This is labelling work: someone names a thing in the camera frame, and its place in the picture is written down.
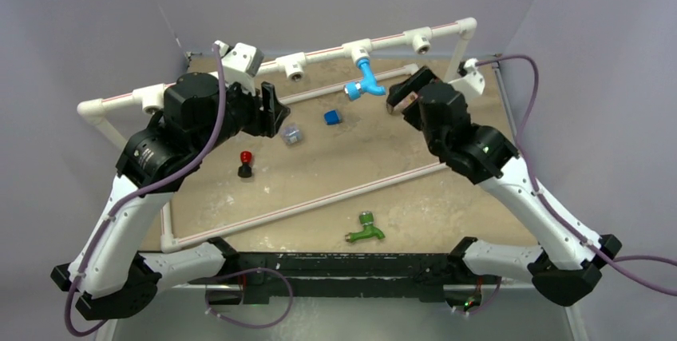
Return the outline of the white PVC pipe frame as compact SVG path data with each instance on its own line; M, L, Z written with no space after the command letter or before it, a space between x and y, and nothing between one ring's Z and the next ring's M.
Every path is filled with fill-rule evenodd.
M340 58L349 58L356 67L355 63L361 58L369 58L370 53L375 50L384 50L395 46L411 46L416 54L424 55L430 50L430 42L434 38L444 37L456 34L459 37L455 45L450 62L463 62L463 55L473 37L477 28L475 18L463 18L441 26L424 26L412 30L406 30L399 34L380 38L364 38L352 42L346 42L340 46L316 50L310 53L298 52L278 57L272 61L262 63L258 74L284 73L287 80L298 82L303 79L304 68L307 65L323 61L331 61ZM397 69L374 73L378 83L395 77L412 75L418 70L414 64L404 65ZM325 96L339 91L344 92L346 83L337 83L335 85L326 85L317 89L311 89L302 93L283 97L281 102L293 104L296 102L307 101L317 97ZM122 109L130 105L139 105L145 113L156 112L166 103L163 93L166 89L172 88L172 84L160 83L134 89L130 93L117 95L108 98L98 98L88 101L82 101L77 105L77 113L89 124L94 126L118 148L122 148L125 141L121 133L113 127L108 121L107 114L116 109ZM389 176L382 180L376 180L369 184L354 187L352 189L337 192L333 195L323 196L319 199L309 200L302 204L297 204L283 210L274 211L261 216L257 216L249 221L243 221L236 224L229 224L211 231L201 232L194 236L178 238L172 231L172 205L166 203L160 210L160 250L163 253L178 252L190 245L206 240L210 236L227 236L243 230L267 224L275 220L281 220L296 213L307 212L313 208L320 208L330 203L361 196L368 192L377 191L385 187L396 185L398 183L413 180L420 176L425 176L439 170L437 165L427 165L413 171L401 172Z

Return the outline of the green water faucet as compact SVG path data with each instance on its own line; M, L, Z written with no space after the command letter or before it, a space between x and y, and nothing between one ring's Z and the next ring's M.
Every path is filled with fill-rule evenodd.
M352 244L357 241L372 238L376 238L377 240L384 240L386 238L385 233L374 225L374 215L371 211L361 212L358 219L359 223L362 225L362 230L360 232L347 233L344 236L344 240L347 243Z

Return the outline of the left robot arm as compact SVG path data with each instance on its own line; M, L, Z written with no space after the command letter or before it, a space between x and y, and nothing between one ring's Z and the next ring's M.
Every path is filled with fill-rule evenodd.
M51 272L68 295L67 309L89 321L134 316L179 284L229 284L237 277L238 252L224 240L211 238L167 255L139 248L161 209L213 149L239 133L273 137L290 113L269 82L248 92L234 81L221 85L209 73L182 75L164 91L163 102L125 145L86 246Z

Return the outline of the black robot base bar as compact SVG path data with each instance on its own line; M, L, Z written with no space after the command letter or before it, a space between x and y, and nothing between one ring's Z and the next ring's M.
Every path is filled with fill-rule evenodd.
M246 304L289 295L444 303L497 277L474 275L447 253L241 252L216 276L199 281L242 287Z

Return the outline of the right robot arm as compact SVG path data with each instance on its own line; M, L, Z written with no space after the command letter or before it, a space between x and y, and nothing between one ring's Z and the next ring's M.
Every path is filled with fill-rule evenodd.
M622 244L600 235L567 209L539 181L529 178L525 157L500 130L471 121L465 95L423 66L386 94L388 109L407 97L403 119L422 132L430 153L501 202L536 238L534 247L491 244L465 237L449 254L448 271L460 283L474 276L530 282L550 302L570 307L592 292L602 268Z

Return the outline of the blue water faucet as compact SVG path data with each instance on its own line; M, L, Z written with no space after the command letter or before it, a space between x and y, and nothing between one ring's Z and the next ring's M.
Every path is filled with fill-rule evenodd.
M347 98L350 101L356 101L365 93L374 96L385 96L386 89L378 84L371 69L370 59L367 57L361 58L356 61L355 65L361 71L362 79L344 85L344 93Z

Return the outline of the blue cube block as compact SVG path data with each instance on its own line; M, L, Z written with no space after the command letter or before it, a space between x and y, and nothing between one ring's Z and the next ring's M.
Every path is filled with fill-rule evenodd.
M342 115L338 110L330 110L323 115L327 125L338 125L342 122Z

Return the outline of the red and black knob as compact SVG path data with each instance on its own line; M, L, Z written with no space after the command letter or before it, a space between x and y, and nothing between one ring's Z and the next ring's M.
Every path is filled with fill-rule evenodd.
M238 177L240 178L250 178L252 177L252 159L253 155L249 151L243 151L240 153L240 166L238 167Z

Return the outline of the aluminium table frame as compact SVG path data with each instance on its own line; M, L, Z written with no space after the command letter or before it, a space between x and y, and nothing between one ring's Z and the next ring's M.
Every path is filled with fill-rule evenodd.
M251 220L309 200L382 180L420 166L435 165L420 135L386 111L386 100L363 96L349 102L338 93L291 104L292 119L306 140L235 139L218 149L190 176L172 204L179 235L192 236L237 220ZM327 125L324 113L338 110L342 122ZM253 155L252 177L240 178L240 153ZM360 232L361 212L371 211L386 238L347 243ZM486 193L460 176L438 170L377 191L233 236L241 251L378 253L446 252L465 229L509 238L529 237ZM287 318L249 330L204 313L203 294L233 297L225 287L178 287L147 309L99 334L102 340L584 340L575 307L541 298L533 287L505 280L500 292L482 291L489 307L463 316L447 303L417 299L295 298Z

